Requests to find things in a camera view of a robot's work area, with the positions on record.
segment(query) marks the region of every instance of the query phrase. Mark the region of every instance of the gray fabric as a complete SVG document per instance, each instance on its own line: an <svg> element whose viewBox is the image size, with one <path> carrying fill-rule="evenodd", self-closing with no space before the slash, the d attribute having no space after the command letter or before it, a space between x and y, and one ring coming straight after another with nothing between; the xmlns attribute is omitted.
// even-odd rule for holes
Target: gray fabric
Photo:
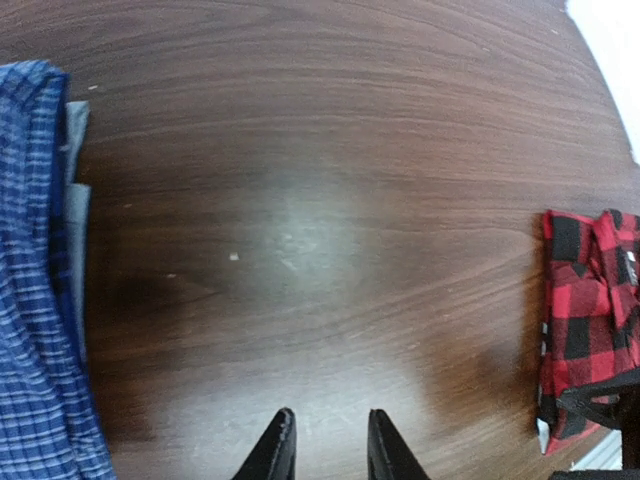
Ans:
<svg viewBox="0 0 640 480"><path fill-rule="evenodd" d="M75 303L80 357L86 361L84 338L84 275L87 252L87 222L91 202L91 187L72 183L65 192L64 218L67 229L71 292Z"/></svg>
<svg viewBox="0 0 640 480"><path fill-rule="evenodd" d="M84 276L91 187L73 183L73 181L78 166L78 153L84 141L88 120L88 102L70 102L67 104L67 162L64 166L64 220L67 230L69 262L71 264L71 292L75 303L78 344L80 347L80 356L84 362L87 360L84 336Z"/></svg>
<svg viewBox="0 0 640 480"><path fill-rule="evenodd" d="M78 153L89 123L89 102L67 103L67 164L64 169L64 183L69 185L76 178Z"/></svg>

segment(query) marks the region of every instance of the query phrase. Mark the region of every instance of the buffalo check shirt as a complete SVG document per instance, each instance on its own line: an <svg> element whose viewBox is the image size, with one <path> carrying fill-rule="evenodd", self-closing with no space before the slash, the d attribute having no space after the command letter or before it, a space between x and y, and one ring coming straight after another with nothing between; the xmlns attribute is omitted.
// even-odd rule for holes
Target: buffalo check shirt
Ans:
<svg viewBox="0 0 640 480"><path fill-rule="evenodd" d="M547 304L537 423L542 451L550 454L598 427L559 407L563 392L640 366L640 217L608 210L594 220L549 211L543 229Z"/></svg>

